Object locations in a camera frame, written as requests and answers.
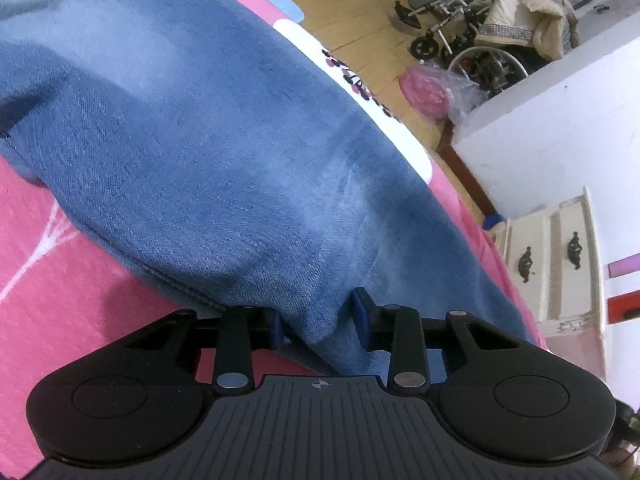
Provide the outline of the beige coat on wheelchair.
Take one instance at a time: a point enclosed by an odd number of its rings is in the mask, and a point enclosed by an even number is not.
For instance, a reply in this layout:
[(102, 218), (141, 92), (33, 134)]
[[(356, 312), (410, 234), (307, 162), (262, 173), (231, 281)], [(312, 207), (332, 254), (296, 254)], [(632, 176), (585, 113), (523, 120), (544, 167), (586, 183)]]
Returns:
[(547, 61), (557, 61), (582, 44), (578, 17), (568, 0), (492, 0), (478, 28), (478, 46), (534, 49)]

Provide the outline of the pink plastic bag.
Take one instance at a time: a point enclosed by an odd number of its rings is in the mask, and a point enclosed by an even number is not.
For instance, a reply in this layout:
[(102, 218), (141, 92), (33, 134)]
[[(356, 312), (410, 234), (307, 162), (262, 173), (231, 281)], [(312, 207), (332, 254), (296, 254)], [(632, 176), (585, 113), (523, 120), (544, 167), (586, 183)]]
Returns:
[(454, 126), (463, 124), (488, 101), (488, 94), (476, 82), (433, 64), (409, 66), (399, 78), (399, 88), (427, 122), (448, 119)]

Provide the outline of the blue denim jeans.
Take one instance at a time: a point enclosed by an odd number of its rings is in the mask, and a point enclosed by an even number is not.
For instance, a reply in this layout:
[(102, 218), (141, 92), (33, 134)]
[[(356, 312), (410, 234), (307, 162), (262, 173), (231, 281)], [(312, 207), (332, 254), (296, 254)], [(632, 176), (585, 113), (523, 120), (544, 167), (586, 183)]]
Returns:
[(339, 373), (388, 364), (357, 287), (533, 337), (414, 136), (236, 0), (1, 0), (1, 154), (168, 296), (276, 309)]

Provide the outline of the wheelchair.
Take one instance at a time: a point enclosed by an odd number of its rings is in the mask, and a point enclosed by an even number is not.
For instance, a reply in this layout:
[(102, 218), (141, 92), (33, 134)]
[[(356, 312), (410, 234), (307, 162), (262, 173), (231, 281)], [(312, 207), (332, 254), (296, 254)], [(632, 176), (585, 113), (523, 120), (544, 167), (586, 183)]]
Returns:
[(422, 35), (412, 40), (409, 53), (422, 64), (435, 63), (473, 81), (488, 96), (496, 96), (527, 78), (530, 70), (506, 48), (476, 42), (489, 6), (465, 0), (397, 1), (398, 20)]

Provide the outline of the pink floral bed blanket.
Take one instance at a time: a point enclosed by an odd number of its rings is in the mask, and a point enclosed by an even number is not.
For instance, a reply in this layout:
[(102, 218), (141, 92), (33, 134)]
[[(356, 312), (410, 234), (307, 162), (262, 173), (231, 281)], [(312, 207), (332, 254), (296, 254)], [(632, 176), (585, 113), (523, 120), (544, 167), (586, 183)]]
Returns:
[[(268, 0), (238, 0), (280, 32), (320, 46)], [(497, 248), (427, 150), (400, 122), (402, 149), (411, 148), (439, 203), (480, 264), (518, 308), (534, 341), (547, 349), (532, 312), (506, 274)], [(42, 459), (25, 416), (40, 378), (178, 306), (134, 278), (83, 237), (53, 195), (1, 161), (1, 477), (22, 478)]]

